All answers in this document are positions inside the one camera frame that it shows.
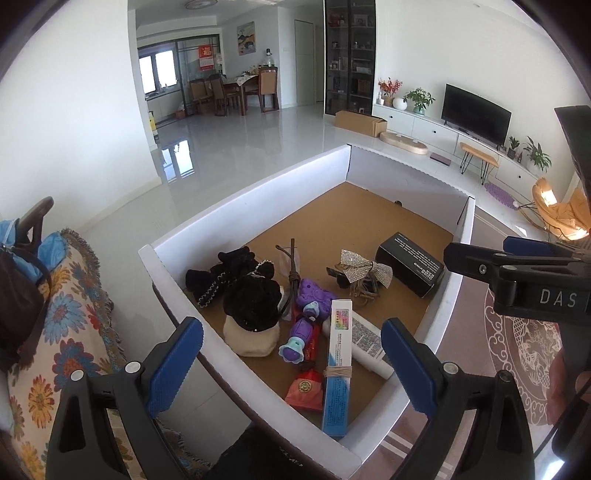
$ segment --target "black product box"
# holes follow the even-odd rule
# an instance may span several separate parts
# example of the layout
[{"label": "black product box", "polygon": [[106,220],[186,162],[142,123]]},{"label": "black product box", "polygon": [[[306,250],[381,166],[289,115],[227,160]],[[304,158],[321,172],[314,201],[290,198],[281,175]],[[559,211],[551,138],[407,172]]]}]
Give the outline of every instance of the black product box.
[{"label": "black product box", "polygon": [[382,243],[375,260],[392,267],[394,277],[423,298],[443,273],[443,264],[400,232]]}]

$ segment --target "small figurine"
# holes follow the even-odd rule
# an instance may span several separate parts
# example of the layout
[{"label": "small figurine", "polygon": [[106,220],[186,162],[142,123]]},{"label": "small figurine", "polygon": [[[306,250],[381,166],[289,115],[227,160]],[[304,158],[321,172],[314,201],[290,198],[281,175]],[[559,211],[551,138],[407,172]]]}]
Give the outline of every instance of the small figurine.
[{"label": "small figurine", "polygon": [[298,317],[290,330],[290,338],[285,345],[279,347],[279,356],[286,362],[299,364],[304,361],[304,347],[314,333],[314,323],[320,313],[317,301],[304,307],[302,315]]},{"label": "small figurine", "polygon": [[323,290],[309,278],[303,278],[300,283],[300,294],[296,298],[295,304],[303,309],[313,301],[318,302],[319,314],[317,320],[323,322],[330,316],[330,304],[336,299],[337,296],[331,291]]}]

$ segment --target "purple mat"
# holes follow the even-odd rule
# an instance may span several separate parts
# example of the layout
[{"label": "purple mat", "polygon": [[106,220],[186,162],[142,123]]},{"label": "purple mat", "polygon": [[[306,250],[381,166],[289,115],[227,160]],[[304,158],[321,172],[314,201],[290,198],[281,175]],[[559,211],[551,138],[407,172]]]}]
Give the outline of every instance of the purple mat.
[{"label": "purple mat", "polygon": [[512,210],[517,210],[517,207],[515,207],[515,205],[513,205],[513,202],[515,201],[515,199],[509,195],[505,190],[503,190],[501,187],[497,186],[497,185],[493,185],[492,183],[485,183],[484,188],[486,189],[486,191],[488,193],[491,194],[491,196],[497,200],[498,202],[501,202],[503,205],[505,205],[506,207],[509,207]]}]

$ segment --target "ceiling light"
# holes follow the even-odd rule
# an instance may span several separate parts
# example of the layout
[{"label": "ceiling light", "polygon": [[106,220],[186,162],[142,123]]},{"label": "ceiling light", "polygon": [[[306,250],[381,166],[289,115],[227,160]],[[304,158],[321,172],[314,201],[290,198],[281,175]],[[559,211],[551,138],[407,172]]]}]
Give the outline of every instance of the ceiling light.
[{"label": "ceiling light", "polygon": [[189,2],[187,5],[185,5],[185,8],[187,10],[198,10],[200,8],[210,7],[212,5],[215,5],[216,3],[217,0],[193,0]]}]

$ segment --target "brown cardboard bottom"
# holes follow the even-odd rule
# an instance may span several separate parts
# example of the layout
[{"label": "brown cardboard bottom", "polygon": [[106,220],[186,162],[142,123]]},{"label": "brown cardboard bottom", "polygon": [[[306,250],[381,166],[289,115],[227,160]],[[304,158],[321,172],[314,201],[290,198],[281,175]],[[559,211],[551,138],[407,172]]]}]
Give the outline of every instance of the brown cardboard bottom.
[{"label": "brown cardboard bottom", "polygon": [[[402,232],[439,261],[443,261],[443,249],[453,237],[450,232],[400,205],[350,183],[342,183],[257,236],[248,246],[259,260],[273,261],[275,280],[288,286],[288,281],[281,276],[279,268],[282,254],[275,246],[287,247],[290,238],[295,238],[302,278],[310,278],[340,298],[348,298],[349,290],[339,289],[336,280],[327,275],[326,267],[334,267],[339,262],[341,249],[351,250],[372,260],[379,245],[396,232]],[[378,327],[390,317],[399,317],[408,330],[414,333],[434,291],[435,288],[421,299],[395,278],[388,289],[380,288],[378,299],[366,306],[360,306],[354,300],[353,308]],[[221,299],[199,310],[209,325],[223,337],[226,316]],[[280,327],[277,348],[287,341],[291,325],[280,321]],[[277,354],[277,348],[269,356],[243,357],[242,360],[277,395],[285,398],[300,369],[297,365],[284,362]],[[316,358],[316,369],[319,372],[326,367],[326,358],[327,339],[322,336]],[[353,360],[349,423],[369,404],[384,382],[383,378]],[[321,412],[301,413],[320,426]]]}]

